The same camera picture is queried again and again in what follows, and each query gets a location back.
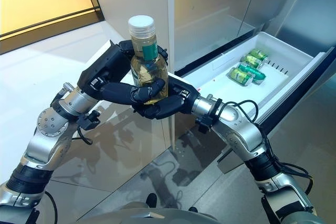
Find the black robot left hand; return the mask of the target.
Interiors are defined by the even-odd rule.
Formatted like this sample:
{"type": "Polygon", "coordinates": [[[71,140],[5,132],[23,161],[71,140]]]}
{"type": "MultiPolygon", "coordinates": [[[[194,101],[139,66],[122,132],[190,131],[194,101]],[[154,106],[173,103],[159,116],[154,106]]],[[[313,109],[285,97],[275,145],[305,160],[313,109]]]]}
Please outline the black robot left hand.
{"type": "Polygon", "coordinates": [[[130,40],[114,44],[111,40],[109,48],[86,70],[77,82],[77,86],[96,100],[105,100],[124,105],[142,105],[154,98],[163,90],[167,81],[155,77],[153,83],[145,87],[137,87],[122,83],[121,80],[131,70],[131,58],[134,49],[130,40]]]}

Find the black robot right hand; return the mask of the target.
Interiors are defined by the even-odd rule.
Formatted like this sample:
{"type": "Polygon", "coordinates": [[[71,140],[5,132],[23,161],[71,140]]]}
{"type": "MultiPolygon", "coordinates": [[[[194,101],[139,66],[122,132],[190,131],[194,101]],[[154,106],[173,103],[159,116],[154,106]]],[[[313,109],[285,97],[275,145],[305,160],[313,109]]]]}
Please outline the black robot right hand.
{"type": "Polygon", "coordinates": [[[191,114],[200,93],[190,84],[173,76],[168,78],[168,97],[150,105],[133,105],[135,112],[147,119],[163,119],[181,112],[191,114]]]}

